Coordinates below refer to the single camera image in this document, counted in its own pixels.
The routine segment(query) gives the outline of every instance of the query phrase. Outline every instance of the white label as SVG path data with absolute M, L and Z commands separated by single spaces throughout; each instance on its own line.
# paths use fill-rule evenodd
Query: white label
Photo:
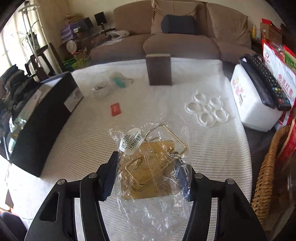
M 143 141 L 144 138 L 141 135 L 141 130 L 139 128 L 131 129 L 121 139 L 119 150 L 123 151 L 127 155 L 132 155 L 140 147 Z
M 27 102 L 25 106 L 25 114 L 23 117 L 24 120 L 28 120 L 30 118 L 41 95 L 42 95 L 42 92 L 40 90 L 36 90 L 35 94 Z
M 76 105 L 81 101 L 83 98 L 83 94 L 80 91 L 79 87 L 77 87 L 66 99 L 64 102 L 65 106 L 68 108 L 68 110 L 72 113 Z
M 239 94 L 239 105 L 242 106 L 242 103 L 243 103 L 243 102 L 244 102 L 244 101 L 243 101 L 243 99 L 242 99 L 242 95 Z

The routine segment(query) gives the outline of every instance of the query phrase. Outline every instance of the red and white bag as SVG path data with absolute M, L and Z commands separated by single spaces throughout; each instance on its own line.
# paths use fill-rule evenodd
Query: red and white bag
M 283 56 L 278 54 L 272 47 L 272 45 L 266 41 L 263 41 L 263 57 L 266 67 L 271 71 L 273 76 L 277 79 L 280 86 L 283 88 L 285 94 L 290 100 L 292 109 L 290 111 L 284 111 L 278 122 L 275 124 L 276 130 L 285 125 L 290 125 L 293 119 L 293 111 L 296 107 L 296 75 L 286 65 Z
M 276 160 L 284 161 L 284 163 L 282 163 L 282 165 L 284 165 L 285 161 L 288 160 L 288 158 L 293 154 L 295 150 L 296 150 L 296 125 L 295 125 L 295 119 L 293 119 L 289 135 L 280 153 L 276 157 Z

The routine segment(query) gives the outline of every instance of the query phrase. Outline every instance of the barcode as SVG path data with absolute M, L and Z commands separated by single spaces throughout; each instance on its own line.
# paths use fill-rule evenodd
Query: barcode
M 131 139 L 130 141 L 132 141 L 132 143 L 128 143 L 128 149 L 133 150 L 136 147 L 136 145 L 139 143 L 141 138 L 142 138 L 142 135 L 138 134 L 134 140 Z
M 121 145 L 124 149 L 133 150 L 142 139 L 142 135 L 136 132 L 134 135 L 126 135 L 123 137 L 123 143 Z
M 243 100 L 242 100 L 242 95 L 239 94 L 239 105 L 242 106 Z
M 80 89 L 78 88 L 77 90 L 75 90 L 75 96 L 77 97 L 77 98 L 79 98 L 80 97 L 80 95 L 81 95 L 81 91 L 80 91 Z

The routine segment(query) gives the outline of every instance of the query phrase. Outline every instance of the navy blue pillow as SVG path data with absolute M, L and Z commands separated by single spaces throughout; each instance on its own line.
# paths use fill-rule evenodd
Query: navy blue pillow
M 193 16 L 175 16 L 167 14 L 161 22 L 164 34 L 191 34 L 198 35 L 196 20 Z

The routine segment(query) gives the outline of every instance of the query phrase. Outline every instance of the white bag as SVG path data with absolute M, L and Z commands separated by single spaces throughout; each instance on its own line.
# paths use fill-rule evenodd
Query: white bag
M 277 79 L 280 86 L 290 100 L 292 109 L 284 111 L 278 122 L 275 124 L 276 130 L 285 125 L 290 125 L 293 119 L 293 111 L 296 106 L 296 76 L 295 73 L 284 63 L 266 42 L 263 42 L 263 57 L 266 67 Z

